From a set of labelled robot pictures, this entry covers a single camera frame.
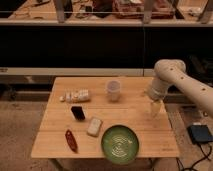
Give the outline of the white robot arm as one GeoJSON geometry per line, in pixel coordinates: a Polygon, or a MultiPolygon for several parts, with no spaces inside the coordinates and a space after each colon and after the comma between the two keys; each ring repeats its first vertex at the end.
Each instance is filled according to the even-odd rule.
{"type": "Polygon", "coordinates": [[[213,88],[188,76],[182,60],[162,59],[155,63],[155,76],[147,88],[153,101],[163,100],[171,86],[178,88],[202,111],[213,118],[213,88]]]}

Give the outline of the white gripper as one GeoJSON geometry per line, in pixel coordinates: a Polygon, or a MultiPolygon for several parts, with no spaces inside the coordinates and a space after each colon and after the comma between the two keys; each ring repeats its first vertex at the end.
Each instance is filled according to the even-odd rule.
{"type": "Polygon", "coordinates": [[[151,115],[156,117],[161,109],[161,101],[167,93],[167,83],[160,79],[153,79],[148,86],[147,95],[153,102],[150,104],[151,115]]]}

